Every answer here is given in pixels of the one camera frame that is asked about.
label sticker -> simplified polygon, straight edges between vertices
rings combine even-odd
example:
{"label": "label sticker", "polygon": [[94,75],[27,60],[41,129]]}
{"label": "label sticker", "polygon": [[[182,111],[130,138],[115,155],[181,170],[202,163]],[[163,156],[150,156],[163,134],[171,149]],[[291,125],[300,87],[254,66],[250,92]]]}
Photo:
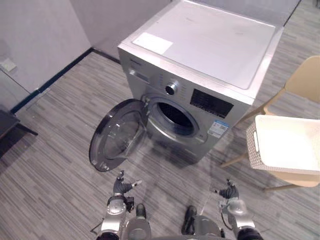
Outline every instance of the label sticker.
{"label": "label sticker", "polygon": [[227,131],[229,125],[223,121],[215,120],[210,129],[208,130],[208,134],[216,137],[221,138],[221,136]]}
{"label": "label sticker", "polygon": [[154,36],[147,32],[142,33],[133,43],[145,49],[148,49],[156,54],[164,54],[170,48],[173,42]]}

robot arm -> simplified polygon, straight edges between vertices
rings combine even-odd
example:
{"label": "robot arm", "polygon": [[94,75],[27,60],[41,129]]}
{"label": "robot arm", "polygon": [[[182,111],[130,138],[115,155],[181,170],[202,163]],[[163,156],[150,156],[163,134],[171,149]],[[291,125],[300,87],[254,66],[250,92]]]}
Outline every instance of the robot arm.
{"label": "robot arm", "polygon": [[263,240],[256,230],[253,216],[249,214],[245,202],[239,199],[238,189],[229,179],[227,184],[228,188],[214,192],[227,199],[226,204],[220,205],[221,213],[227,214],[228,222],[237,240]]}
{"label": "robot arm", "polygon": [[126,220],[126,212],[130,213],[134,209],[134,198],[125,197],[124,194],[142,181],[123,183],[124,174],[125,171],[122,170],[114,182],[113,196],[108,199],[106,214],[97,234],[97,240],[119,240]]}

wooden chair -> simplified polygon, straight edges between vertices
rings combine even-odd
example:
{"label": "wooden chair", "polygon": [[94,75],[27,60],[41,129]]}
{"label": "wooden chair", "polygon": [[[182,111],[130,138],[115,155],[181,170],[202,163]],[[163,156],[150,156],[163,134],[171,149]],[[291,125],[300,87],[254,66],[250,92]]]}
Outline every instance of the wooden chair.
{"label": "wooden chair", "polygon": [[310,101],[320,103],[320,55],[311,56],[306,59],[274,97],[245,115],[239,123],[258,113],[276,115],[270,112],[268,108],[285,92],[290,92]]}
{"label": "wooden chair", "polygon": [[[228,161],[221,165],[222,168],[234,164],[236,162],[241,161],[242,159],[248,159],[248,152],[240,155],[234,160]],[[268,171],[271,175],[275,176],[278,179],[281,179],[287,183],[288,185],[284,186],[276,186],[276,187],[266,187],[263,190],[265,192],[269,191],[278,191],[285,189],[292,189],[298,187],[307,187],[312,188],[317,186],[320,183],[320,175],[309,175],[309,174],[298,174],[298,173],[289,173],[289,172],[280,172],[280,171]]]}
{"label": "wooden chair", "polygon": [[[269,111],[269,107],[285,92],[290,92],[306,98],[310,101],[320,104],[320,55],[311,56],[306,59],[288,79],[284,87],[269,101],[262,104],[260,107],[244,116],[240,121],[244,121],[258,113],[264,115],[276,115]],[[237,163],[244,158],[248,158],[248,153],[244,153],[235,159],[222,163],[221,168],[225,168],[231,164]],[[317,175],[296,174],[286,172],[270,171],[275,177],[282,179],[290,185],[265,188],[265,191],[281,190],[295,187],[315,187],[320,182],[320,177]]]}

display panel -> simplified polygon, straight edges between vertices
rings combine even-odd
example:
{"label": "display panel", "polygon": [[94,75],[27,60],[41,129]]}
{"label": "display panel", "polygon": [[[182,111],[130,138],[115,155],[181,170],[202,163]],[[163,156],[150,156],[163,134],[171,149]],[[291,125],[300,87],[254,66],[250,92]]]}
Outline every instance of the display panel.
{"label": "display panel", "polygon": [[193,90],[190,104],[223,119],[234,106],[227,101],[221,100],[197,89]]}

control knob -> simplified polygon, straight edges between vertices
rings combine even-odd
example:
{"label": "control knob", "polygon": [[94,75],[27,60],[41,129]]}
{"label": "control knob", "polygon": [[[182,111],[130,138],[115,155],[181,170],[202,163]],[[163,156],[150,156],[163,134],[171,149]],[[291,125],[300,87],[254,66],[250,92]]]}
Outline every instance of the control knob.
{"label": "control knob", "polygon": [[165,91],[169,95],[174,95],[177,92],[177,90],[177,86],[172,82],[169,82],[165,87]]}

